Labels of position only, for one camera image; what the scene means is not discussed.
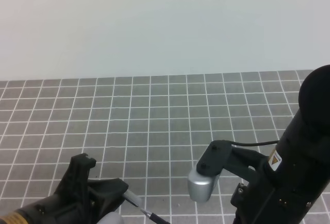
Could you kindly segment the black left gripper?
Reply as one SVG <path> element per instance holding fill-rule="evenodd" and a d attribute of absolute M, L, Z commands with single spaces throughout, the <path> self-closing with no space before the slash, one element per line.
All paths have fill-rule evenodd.
<path fill-rule="evenodd" d="M 1 223 L 98 223 L 101 213 L 114 212 L 124 201 L 128 184 L 116 178 L 88 180 L 96 160 L 86 153 L 71 157 L 55 194 L 1 215 Z M 90 200 L 69 198 L 87 198 Z"/>

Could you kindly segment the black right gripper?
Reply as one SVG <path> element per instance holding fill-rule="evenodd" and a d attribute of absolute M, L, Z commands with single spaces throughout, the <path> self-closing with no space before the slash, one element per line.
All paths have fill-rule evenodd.
<path fill-rule="evenodd" d="M 298 148 L 276 148 L 282 159 L 276 170 L 270 158 L 255 151 L 234 154 L 245 168 L 255 169 L 230 201 L 237 209 L 234 223 L 300 223 L 329 183 L 329 158 Z"/>

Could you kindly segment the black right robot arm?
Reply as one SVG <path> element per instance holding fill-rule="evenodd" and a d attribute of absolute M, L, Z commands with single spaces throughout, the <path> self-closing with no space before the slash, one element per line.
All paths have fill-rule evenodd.
<path fill-rule="evenodd" d="M 329 184 L 329 66 L 305 78 L 298 111 L 255 171 L 232 196 L 234 223 L 301 222 Z"/>

